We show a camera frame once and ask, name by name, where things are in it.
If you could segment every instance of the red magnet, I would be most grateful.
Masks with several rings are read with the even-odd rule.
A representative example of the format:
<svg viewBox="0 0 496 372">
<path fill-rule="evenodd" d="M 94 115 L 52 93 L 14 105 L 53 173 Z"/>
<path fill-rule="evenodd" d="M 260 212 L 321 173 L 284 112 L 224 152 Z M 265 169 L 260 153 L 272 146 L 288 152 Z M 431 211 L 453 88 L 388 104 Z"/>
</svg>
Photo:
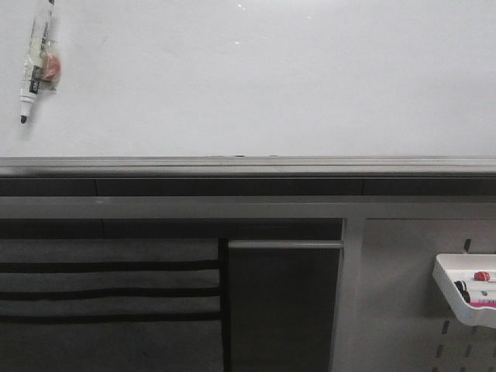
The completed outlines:
<svg viewBox="0 0 496 372">
<path fill-rule="evenodd" d="M 474 274 L 475 281 L 489 281 L 491 279 L 491 275 L 487 271 L 478 271 Z"/>
</svg>

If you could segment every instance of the slotted metal panel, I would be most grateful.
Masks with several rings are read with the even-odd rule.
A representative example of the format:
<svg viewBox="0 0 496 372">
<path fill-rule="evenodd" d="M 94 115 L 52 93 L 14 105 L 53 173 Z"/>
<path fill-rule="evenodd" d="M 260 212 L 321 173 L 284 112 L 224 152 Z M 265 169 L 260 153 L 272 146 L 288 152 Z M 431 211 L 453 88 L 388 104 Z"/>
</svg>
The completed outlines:
<svg viewBox="0 0 496 372">
<path fill-rule="evenodd" d="M 353 370 L 494 371 L 496 329 L 461 324 L 432 279 L 436 254 L 463 253 L 467 239 L 493 253 L 494 232 L 493 221 L 367 221 Z"/>
</svg>

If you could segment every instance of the metal handle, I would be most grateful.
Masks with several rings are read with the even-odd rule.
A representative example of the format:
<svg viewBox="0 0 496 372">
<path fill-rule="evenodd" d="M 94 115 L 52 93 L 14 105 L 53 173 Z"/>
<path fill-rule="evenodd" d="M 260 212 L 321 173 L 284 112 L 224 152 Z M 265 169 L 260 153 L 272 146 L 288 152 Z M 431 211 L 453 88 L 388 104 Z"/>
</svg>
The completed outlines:
<svg viewBox="0 0 496 372">
<path fill-rule="evenodd" d="M 230 249 L 342 249 L 341 240 L 230 240 Z"/>
</svg>

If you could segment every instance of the whiteboard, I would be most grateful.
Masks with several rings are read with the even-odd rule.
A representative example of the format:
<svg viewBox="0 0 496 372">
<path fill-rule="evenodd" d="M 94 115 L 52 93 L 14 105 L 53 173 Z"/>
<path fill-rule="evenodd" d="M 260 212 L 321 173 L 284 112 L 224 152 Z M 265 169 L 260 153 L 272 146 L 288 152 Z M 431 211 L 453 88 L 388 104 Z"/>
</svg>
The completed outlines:
<svg viewBox="0 0 496 372">
<path fill-rule="evenodd" d="M 23 126 L 35 3 L 0 6 L 0 157 L 496 155 L 493 1 L 56 0 Z"/>
</svg>

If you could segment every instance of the white holder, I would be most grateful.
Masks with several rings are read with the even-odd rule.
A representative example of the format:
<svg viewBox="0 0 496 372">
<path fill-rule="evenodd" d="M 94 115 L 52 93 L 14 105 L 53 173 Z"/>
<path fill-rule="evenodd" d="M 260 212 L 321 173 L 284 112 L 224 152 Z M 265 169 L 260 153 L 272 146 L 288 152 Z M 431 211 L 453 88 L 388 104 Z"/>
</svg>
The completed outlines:
<svg viewBox="0 0 496 372">
<path fill-rule="evenodd" d="M 496 308 L 471 306 L 454 284 L 473 280 L 478 271 L 496 271 L 496 255 L 439 254 L 432 275 L 458 320 L 467 326 L 496 328 Z"/>
</svg>

